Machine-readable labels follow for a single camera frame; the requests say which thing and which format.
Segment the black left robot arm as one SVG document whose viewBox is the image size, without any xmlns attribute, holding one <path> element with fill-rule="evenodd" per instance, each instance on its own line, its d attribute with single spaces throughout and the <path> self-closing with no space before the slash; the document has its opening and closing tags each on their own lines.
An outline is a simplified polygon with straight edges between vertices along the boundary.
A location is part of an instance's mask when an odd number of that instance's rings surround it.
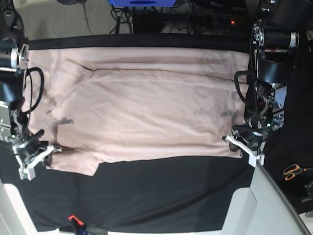
<svg viewBox="0 0 313 235">
<path fill-rule="evenodd" d="M 284 125 L 287 83 L 294 74 L 300 30 L 313 19 L 311 0 L 247 0 L 255 18 L 249 54 L 250 66 L 234 74 L 237 94 L 250 109 L 242 125 L 222 137 L 230 149 L 248 154 L 252 167 L 263 165 L 266 139 Z"/>
</svg>

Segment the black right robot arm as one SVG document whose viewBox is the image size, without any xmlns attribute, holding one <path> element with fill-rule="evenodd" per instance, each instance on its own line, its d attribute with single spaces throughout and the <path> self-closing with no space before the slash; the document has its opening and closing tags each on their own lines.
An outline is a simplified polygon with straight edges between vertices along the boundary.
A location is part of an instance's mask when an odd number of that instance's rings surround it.
<svg viewBox="0 0 313 235">
<path fill-rule="evenodd" d="M 29 130 L 30 116 L 44 91 L 44 74 L 38 67 L 28 68 L 29 42 L 24 35 L 20 14 L 11 0 L 0 2 L 0 140 L 11 145 L 19 164 L 20 179 L 33 180 L 35 166 L 62 148 L 58 144 L 41 141 L 44 130 L 33 134 Z M 40 91 L 36 102 L 22 111 L 26 80 L 32 72 L 40 76 Z"/>
</svg>

